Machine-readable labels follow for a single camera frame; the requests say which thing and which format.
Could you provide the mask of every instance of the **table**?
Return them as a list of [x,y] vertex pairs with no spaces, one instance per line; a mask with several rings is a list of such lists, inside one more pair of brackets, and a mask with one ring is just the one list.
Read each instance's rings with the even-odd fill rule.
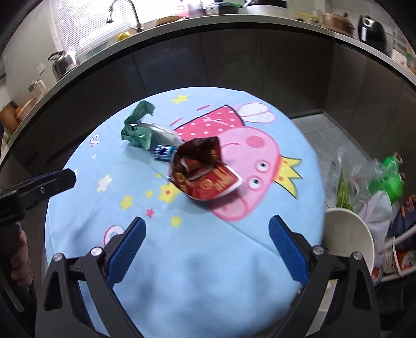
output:
[[[75,187],[50,199],[45,246],[83,256],[130,224],[147,236],[114,292],[146,338],[250,336],[281,318],[300,285],[268,235],[279,214],[311,245],[322,239],[324,189],[316,154],[278,109],[246,92],[176,89],[146,99],[144,122],[184,139],[218,135],[224,162],[244,182],[229,203],[196,203],[164,177],[168,165],[121,141],[132,104],[101,124],[69,159]],[[105,333],[86,286],[95,327]]]

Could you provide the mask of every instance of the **pink star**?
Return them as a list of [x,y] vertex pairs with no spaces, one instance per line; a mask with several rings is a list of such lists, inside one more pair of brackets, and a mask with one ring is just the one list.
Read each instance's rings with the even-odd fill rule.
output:
[[154,213],[153,209],[146,209],[146,216],[152,218]]

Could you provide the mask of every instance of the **screw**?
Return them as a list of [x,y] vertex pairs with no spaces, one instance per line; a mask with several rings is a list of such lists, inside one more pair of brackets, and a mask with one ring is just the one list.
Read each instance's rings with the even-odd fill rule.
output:
[[312,250],[315,255],[322,255],[325,252],[324,248],[319,245],[314,246]]
[[53,255],[53,260],[55,262],[59,262],[62,259],[62,254],[61,253],[56,253],[55,255]]
[[361,252],[358,252],[358,251],[354,252],[354,253],[352,254],[352,256],[354,257],[354,259],[356,259],[356,260],[358,260],[358,261],[360,261],[360,260],[362,260],[362,259],[363,259],[363,255],[361,254]]
[[103,252],[103,250],[101,248],[99,248],[99,247],[93,248],[91,250],[91,254],[93,256],[99,256],[99,255],[101,255],[101,252]]

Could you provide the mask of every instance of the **plastic bag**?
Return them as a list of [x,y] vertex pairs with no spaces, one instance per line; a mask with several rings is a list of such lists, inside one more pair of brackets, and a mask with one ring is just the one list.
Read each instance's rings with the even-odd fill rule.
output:
[[376,159],[362,165],[347,154],[345,147],[338,148],[325,180],[327,205],[358,213],[371,197],[369,182],[383,175],[384,168]]
[[359,212],[359,216],[368,226],[374,241],[374,253],[380,253],[389,230],[393,209],[385,191],[376,192]]

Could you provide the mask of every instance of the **green bottle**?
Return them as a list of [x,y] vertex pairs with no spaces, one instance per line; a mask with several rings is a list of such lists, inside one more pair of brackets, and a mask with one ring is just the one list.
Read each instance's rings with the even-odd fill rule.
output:
[[383,190],[386,191],[387,195],[390,198],[390,202],[393,204],[403,195],[403,186],[404,179],[406,178],[405,174],[402,172],[400,174],[392,175],[382,182]]
[[386,176],[391,174],[397,174],[399,172],[399,166],[403,163],[401,156],[395,152],[393,156],[388,156],[383,161],[383,166],[386,168]]
[[368,190],[371,195],[377,191],[384,190],[391,203],[396,202],[403,195],[405,174],[399,173],[399,166],[403,163],[401,156],[394,153],[393,156],[386,157],[382,163],[384,177],[379,180],[371,180],[368,185]]

